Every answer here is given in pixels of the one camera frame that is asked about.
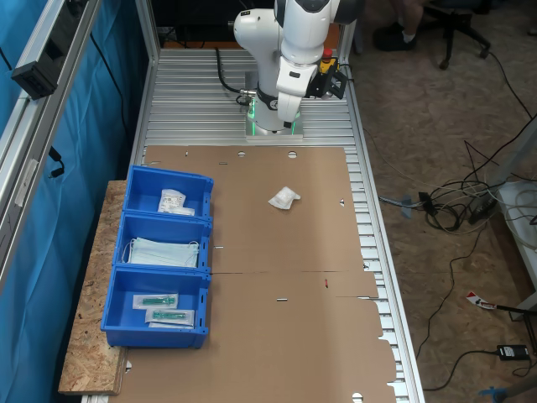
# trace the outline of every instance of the brown cardboard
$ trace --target brown cardboard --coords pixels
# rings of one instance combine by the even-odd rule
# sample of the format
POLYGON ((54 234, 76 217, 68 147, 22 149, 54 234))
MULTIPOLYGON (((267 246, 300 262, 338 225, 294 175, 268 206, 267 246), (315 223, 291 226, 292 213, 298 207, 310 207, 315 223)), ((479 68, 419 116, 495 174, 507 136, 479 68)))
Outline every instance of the brown cardboard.
MULTIPOLYGON (((151 146, 145 162, 214 178, 212 242, 223 248, 212 250, 213 273, 363 273, 343 149, 151 146), (284 186, 301 196, 288 211, 268 203, 284 186)), ((362 283, 376 295, 373 275, 362 283)))
POLYGON ((129 349, 133 368, 110 402, 351 403, 354 392, 395 402, 378 309, 357 298, 378 294, 363 271, 343 150, 146 151, 149 166, 215 180, 210 331, 199 350, 129 349), (289 211, 268 204, 284 186, 302 197, 289 211))
POLYGON ((377 307, 348 297, 359 288, 349 275, 213 275, 204 346, 130 349, 133 368, 110 403, 351 402, 354 392, 395 402, 377 307))

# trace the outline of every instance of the blue plastic bin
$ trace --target blue plastic bin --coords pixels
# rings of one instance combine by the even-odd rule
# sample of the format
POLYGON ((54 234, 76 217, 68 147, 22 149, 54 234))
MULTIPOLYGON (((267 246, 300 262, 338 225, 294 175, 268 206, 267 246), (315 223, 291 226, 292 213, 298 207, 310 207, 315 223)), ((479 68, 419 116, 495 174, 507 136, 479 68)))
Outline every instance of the blue plastic bin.
POLYGON ((203 175, 131 165, 123 210, 212 221, 209 206, 213 184, 213 179, 203 175), (195 215, 181 216, 158 212, 163 189, 173 189, 183 193, 185 195, 184 207, 193 208, 195 215))
POLYGON ((144 238, 150 241, 164 243, 190 243, 196 241, 200 245, 200 252, 198 253, 198 261, 195 268, 181 268, 179 266, 162 267, 165 267, 167 270, 198 270, 209 273, 210 269, 207 265, 207 260, 211 230, 211 223, 206 221, 187 218, 169 218, 168 215, 155 216, 124 212, 121 216, 119 229, 117 230, 116 248, 112 263, 124 263, 122 262, 123 251, 125 252, 125 261, 128 261, 128 244, 134 238, 144 238))
POLYGON ((207 292, 211 276, 204 273, 135 269, 116 265, 112 269, 101 330, 111 346, 200 348, 206 327, 207 292), (178 293, 178 309, 196 311, 194 329, 149 327, 145 310, 133 309, 135 294, 178 293))

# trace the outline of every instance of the blue tarp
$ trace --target blue tarp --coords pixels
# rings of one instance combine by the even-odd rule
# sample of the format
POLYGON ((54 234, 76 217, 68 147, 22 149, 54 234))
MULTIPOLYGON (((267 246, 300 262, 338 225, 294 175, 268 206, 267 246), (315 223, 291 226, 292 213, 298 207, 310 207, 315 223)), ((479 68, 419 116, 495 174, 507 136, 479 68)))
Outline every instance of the blue tarp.
MULTIPOLYGON (((6 3, 26 2, 2 0, 2 7, 6 3)), ((134 1, 103 0, 92 32, 123 92, 133 134, 148 63, 134 1)), ((62 339, 70 331, 85 245, 107 183, 116 177, 120 156, 128 154, 120 105, 88 41, 54 141, 65 173, 48 178, 59 167, 48 158, 0 295, 0 403, 60 398, 62 339)))

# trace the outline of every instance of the chair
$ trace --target chair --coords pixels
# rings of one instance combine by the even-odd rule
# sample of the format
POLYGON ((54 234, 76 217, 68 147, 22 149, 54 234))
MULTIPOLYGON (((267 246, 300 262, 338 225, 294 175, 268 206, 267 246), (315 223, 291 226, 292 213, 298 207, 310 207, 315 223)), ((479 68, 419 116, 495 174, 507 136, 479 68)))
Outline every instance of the chair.
POLYGON ((483 47, 480 57, 487 58, 490 42, 470 26, 472 20, 471 13, 459 14, 457 9, 472 10, 474 13, 486 14, 490 11, 493 0, 433 0, 431 5, 437 8, 449 8, 451 13, 444 13, 436 8, 424 7, 427 15, 435 18, 435 21, 422 24, 419 31, 431 29, 444 29, 444 39, 447 40, 446 58, 440 63, 442 70, 450 65, 451 51, 453 49, 453 34, 455 31, 462 32, 470 38, 476 40, 483 47))

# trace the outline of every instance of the white package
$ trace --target white package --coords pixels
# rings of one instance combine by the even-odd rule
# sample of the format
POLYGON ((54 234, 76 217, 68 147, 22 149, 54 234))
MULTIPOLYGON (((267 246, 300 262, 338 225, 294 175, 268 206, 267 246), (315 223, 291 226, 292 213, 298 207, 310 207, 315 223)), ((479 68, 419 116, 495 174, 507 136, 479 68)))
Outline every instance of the white package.
POLYGON ((158 212, 172 212, 174 208, 183 207, 185 195, 173 189, 163 189, 158 212))
POLYGON ((163 327, 163 328, 168 328, 168 329, 194 329, 193 326, 172 325, 170 323, 157 323, 157 322, 151 322, 149 324, 149 327, 163 327))
POLYGON ((142 294, 133 296, 133 309, 175 309, 179 294, 142 294))
POLYGON ((300 196, 286 186, 268 202, 274 207, 281 208, 282 210, 289 210, 291 208, 293 200, 299 199, 300 196))
POLYGON ((145 322, 194 326, 194 315, 195 312, 189 309, 148 309, 145 312, 145 322))
POLYGON ((169 213, 180 214, 181 216, 193 216, 196 214, 196 210, 188 207, 171 207, 169 213))
POLYGON ((197 266, 200 251, 200 245, 196 241, 190 243, 161 243, 135 238, 125 245, 122 262, 125 262, 127 248, 130 248, 127 263, 191 268, 197 266))

